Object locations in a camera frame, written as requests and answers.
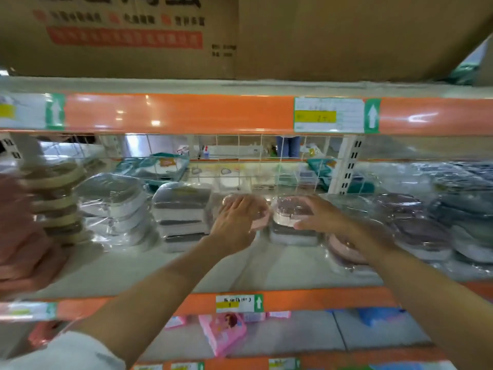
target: hand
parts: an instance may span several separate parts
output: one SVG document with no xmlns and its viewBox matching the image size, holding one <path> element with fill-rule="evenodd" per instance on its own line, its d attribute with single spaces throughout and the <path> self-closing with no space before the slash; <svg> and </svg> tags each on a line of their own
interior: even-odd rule
<svg viewBox="0 0 493 370">
<path fill-rule="evenodd" d="M 317 232 L 347 235 L 358 226 L 357 221 L 344 214 L 327 200 L 318 196 L 300 196 L 313 212 L 313 216 L 294 225 L 297 230 L 315 230 Z"/>
<path fill-rule="evenodd" d="M 251 223 L 260 210 L 251 195 L 240 196 L 221 207 L 210 236 L 224 248 L 225 255 L 233 255 L 252 243 L 255 231 L 250 231 Z"/>
</svg>

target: pink package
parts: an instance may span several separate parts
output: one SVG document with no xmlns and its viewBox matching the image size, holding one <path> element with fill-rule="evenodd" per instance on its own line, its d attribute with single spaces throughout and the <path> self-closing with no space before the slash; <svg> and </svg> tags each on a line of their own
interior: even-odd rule
<svg viewBox="0 0 493 370">
<path fill-rule="evenodd" d="M 256 323 L 265 321 L 267 313 L 242 313 L 245 323 Z"/>
<path fill-rule="evenodd" d="M 186 316 L 173 316 L 169 319 L 168 323 L 164 326 L 165 330 L 174 329 L 186 325 Z"/>
<path fill-rule="evenodd" d="M 269 318 L 291 318 L 291 311 L 285 312 L 268 312 Z"/>
<path fill-rule="evenodd" d="M 199 322 L 216 357 L 225 355 L 231 345 L 247 334 L 247 326 L 237 313 L 199 315 Z"/>
</svg>

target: white sleeve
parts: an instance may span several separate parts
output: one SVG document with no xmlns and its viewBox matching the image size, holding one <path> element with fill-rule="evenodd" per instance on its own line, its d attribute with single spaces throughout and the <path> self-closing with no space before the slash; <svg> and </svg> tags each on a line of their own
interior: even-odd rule
<svg viewBox="0 0 493 370">
<path fill-rule="evenodd" d="M 125 370 L 125 363 L 95 338 L 75 331 L 55 338 L 44 349 L 0 364 L 0 370 Z"/>
</svg>

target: orange shelf beam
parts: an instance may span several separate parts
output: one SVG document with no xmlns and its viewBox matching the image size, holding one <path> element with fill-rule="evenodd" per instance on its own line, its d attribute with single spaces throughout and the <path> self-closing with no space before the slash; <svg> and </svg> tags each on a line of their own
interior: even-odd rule
<svg viewBox="0 0 493 370">
<path fill-rule="evenodd" d="M 201 360 L 204 362 L 205 369 L 214 370 L 268 370 L 269 358 L 289 358 L 300 359 L 302 369 L 323 368 L 324 370 L 335 370 L 348 366 L 377 365 L 399 361 L 413 362 L 435 362 L 446 360 L 445 354 L 434 346 L 416 346 L 405 348 L 385 348 L 357 350 L 352 352 L 313 352 L 307 354 L 293 355 L 272 355 L 270 357 L 251 357 L 251 358 L 214 358 Z M 164 363 L 141 363 L 137 365 L 163 365 L 163 370 L 170 370 L 173 363 L 198 362 L 197 360 L 169 361 Z"/>
<path fill-rule="evenodd" d="M 65 132 L 293 134 L 294 96 L 68 94 Z M 493 99 L 382 98 L 380 133 L 493 135 Z"/>
<path fill-rule="evenodd" d="M 493 299 L 491 281 L 464 283 L 478 295 Z M 292 291 L 258 291 L 227 293 L 193 293 L 176 311 L 176 315 L 196 315 L 215 313 L 215 297 L 219 294 L 256 294 L 262 293 L 265 311 L 286 310 L 325 310 L 345 309 L 368 306 L 398 306 L 391 291 L 383 286 L 355 288 L 326 288 Z M 56 299 L 57 318 L 74 320 L 88 317 L 104 305 L 111 297 Z"/>
</svg>

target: shelf label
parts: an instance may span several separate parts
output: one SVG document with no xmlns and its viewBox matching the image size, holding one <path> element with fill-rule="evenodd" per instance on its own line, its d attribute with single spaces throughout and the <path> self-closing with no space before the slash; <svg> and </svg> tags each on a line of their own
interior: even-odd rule
<svg viewBox="0 0 493 370">
<path fill-rule="evenodd" d="M 64 130 L 66 103 L 60 93 L 0 95 L 0 129 Z"/>
<path fill-rule="evenodd" d="M 301 361 L 296 357 L 269 358 L 269 370 L 301 370 Z"/>
<path fill-rule="evenodd" d="M 204 362 L 185 362 L 182 364 L 172 364 L 171 370 L 204 370 Z"/>
<path fill-rule="evenodd" d="M 262 294 L 217 295 L 217 313 L 262 313 L 264 296 Z"/>
<path fill-rule="evenodd" d="M 56 302 L 24 301 L 0 304 L 0 320 L 52 321 L 56 316 Z"/>
<path fill-rule="evenodd" d="M 163 365 L 135 365 L 132 370 L 163 370 Z"/>
<path fill-rule="evenodd" d="M 294 98 L 294 131 L 316 133 L 379 132 L 381 99 Z"/>
</svg>

